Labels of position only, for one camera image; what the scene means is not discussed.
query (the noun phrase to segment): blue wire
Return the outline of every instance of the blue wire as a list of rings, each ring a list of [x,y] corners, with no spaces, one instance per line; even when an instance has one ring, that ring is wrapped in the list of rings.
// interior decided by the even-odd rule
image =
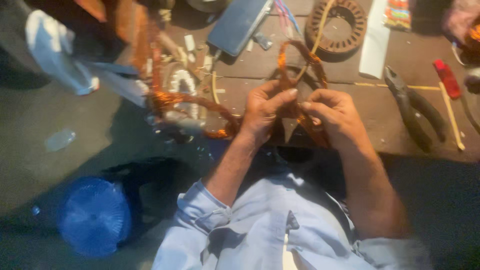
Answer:
[[[295,25],[295,29],[300,34],[300,36],[302,36],[301,31],[300,31],[300,27],[299,27],[297,21],[295,20],[295,17],[293,17],[292,12],[290,12],[290,9],[288,9],[287,5],[283,2],[283,0],[275,0],[275,1],[282,3],[281,5],[279,5],[280,8],[282,8],[282,6],[285,7],[285,9],[287,10],[287,13],[288,13],[289,20],[291,22],[293,22],[293,24]]]

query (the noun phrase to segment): light blue shirt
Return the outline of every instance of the light blue shirt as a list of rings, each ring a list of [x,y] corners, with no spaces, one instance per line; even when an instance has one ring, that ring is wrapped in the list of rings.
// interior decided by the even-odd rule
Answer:
[[[353,225],[339,204],[326,192],[309,196],[311,190],[284,173],[258,181],[230,208],[198,181],[179,195],[152,269],[282,270],[285,233],[287,250],[306,269],[431,269],[416,240],[352,243]]]

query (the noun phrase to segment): pliers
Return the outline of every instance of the pliers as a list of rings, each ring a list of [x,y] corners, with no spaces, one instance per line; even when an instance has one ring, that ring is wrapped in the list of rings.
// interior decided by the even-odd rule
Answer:
[[[413,109],[423,114],[437,133],[439,140],[445,141],[446,123],[440,113],[417,92],[408,89],[407,84],[389,66],[385,67],[385,83],[395,97],[408,133],[423,151],[430,151],[432,139],[420,126]]]

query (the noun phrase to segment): man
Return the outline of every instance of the man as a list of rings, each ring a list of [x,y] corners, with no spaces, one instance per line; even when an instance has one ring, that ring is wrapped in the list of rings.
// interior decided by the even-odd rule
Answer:
[[[235,200],[277,112],[296,102],[296,89],[279,93],[278,85],[249,93],[240,132],[219,165],[179,195],[153,269],[429,269],[425,250],[405,239],[405,208],[346,93],[317,89],[301,107],[340,154],[353,224],[324,191],[301,196],[312,189],[288,172],[259,180]]]

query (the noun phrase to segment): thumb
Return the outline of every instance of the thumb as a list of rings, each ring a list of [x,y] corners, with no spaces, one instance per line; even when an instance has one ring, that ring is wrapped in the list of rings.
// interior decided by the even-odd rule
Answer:
[[[267,100],[265,106],[267,107],[269,112],[274,113],[283,105],[296,100],[297,93],[298,90],[295,88],[289,89],[287,91],[282,91],[276,94],[273,98]]]
[[[337,123],[339,112],[319,102],[304,102],[300,107],[307,114],[316,117],[324,123]]]

